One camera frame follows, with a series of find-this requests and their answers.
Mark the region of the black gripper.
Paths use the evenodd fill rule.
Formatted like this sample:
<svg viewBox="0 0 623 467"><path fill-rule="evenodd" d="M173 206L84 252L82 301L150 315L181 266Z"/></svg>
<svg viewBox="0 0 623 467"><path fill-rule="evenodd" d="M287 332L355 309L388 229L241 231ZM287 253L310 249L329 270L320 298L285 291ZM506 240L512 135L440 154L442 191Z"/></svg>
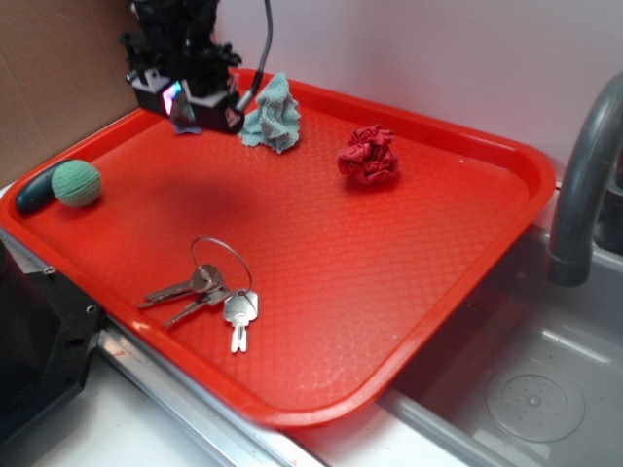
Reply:
<svg viewBox="0 0 623 467"><path fill-rule="evenodd" d="M150 40L142 32L124 33L120 41L127 52L127 82L141 108L169 117L173 100L182 91L179 82L186 82L200 128L227 134L242 130L239 93L221 91L229 88L230 70L241 64L230 43L215 44L208 36L194 40L188 35L179 43L164 37Z"/></svg>

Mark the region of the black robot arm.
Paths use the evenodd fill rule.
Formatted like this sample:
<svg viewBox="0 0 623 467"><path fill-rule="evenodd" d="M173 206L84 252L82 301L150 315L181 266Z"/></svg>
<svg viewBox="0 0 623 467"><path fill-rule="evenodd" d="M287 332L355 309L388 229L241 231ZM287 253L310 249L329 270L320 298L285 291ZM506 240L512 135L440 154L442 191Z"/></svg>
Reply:
<svg viewBox="0 0 623 467"><path fill-rule="evenodd" d="M227 134L243 126L231 71L241 58L213 40L216 1L131 1L139 25L120 42L139 107L168 118L175 131Z"/></svg>

